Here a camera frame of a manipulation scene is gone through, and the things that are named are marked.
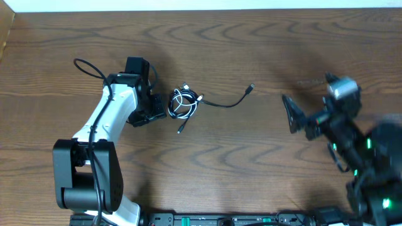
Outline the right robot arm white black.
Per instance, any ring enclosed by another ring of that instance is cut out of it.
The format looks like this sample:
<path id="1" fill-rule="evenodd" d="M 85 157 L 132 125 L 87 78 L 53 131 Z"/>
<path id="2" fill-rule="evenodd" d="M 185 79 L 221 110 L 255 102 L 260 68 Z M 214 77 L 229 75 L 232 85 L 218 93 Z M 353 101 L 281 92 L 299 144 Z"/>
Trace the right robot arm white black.
<path id="1" fill-rule="evenodd" d="M 385 122 L 363 133 L 354 123 L 361 96 L 323 98 L 323 109 L 310 116 L 282 96 L 291 133 L 304 130 L 309 141 L 325 136 L 338 169 L 354 174 L 347 199 L 356 216 L 373 225 L 401 224 L 401 126 Z"/>

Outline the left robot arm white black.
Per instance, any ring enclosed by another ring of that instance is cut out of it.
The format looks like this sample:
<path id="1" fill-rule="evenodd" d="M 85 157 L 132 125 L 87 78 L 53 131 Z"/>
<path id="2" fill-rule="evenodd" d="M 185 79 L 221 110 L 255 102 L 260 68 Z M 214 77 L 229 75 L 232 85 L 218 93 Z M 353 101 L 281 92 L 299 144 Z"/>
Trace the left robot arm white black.
<path id="1" fill-rule="evenodd" d="M 138 59 L 122 73 L 110 74 L 89 120 L 71 139 L 59 139 L 53 147 L 57 204 L 91 215 L 91 225 L 143 221 L 140 206 L 123 194 L 116 144 L 126 124 L 139 127 L 166 116 L 160 95 L 151 93 L 152 69 Z"/>

